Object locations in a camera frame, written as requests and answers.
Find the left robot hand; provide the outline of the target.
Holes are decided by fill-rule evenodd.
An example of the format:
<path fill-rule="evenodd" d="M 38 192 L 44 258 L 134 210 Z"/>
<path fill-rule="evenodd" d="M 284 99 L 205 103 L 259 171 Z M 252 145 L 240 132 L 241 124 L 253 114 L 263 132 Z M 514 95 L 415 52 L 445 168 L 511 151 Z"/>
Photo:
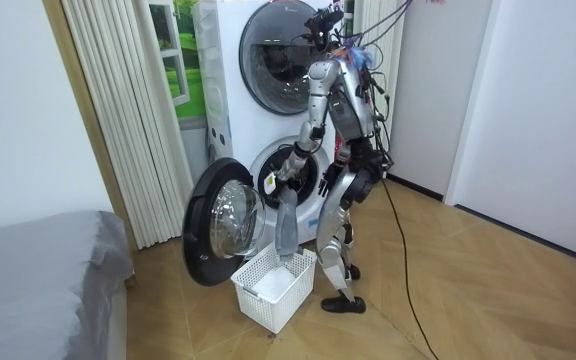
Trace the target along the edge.
<path fill-rule="evenodd" d="M 295 192 L 293 179 L 291 177 L 282 179 L 277 171 L 271 171 L 264 178 L 263 188 L 266 196 L 277 202 L 289 191 Z"/>

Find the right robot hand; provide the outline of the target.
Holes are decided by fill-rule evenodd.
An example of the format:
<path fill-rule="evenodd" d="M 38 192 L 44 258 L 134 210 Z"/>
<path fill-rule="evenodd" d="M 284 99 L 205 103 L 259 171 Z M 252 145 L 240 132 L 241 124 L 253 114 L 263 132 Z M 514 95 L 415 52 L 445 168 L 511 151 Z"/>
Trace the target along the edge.
<path fill-rule="evenodd" d="M 337 179 L 344 169 L 344 165 L 334 162 L 329 165 L 327 170 L 323 173 L 322 179 L 319 183 L 318 194 L 321 197 L 326 197 L 327 193 L 334 187 Z"/>

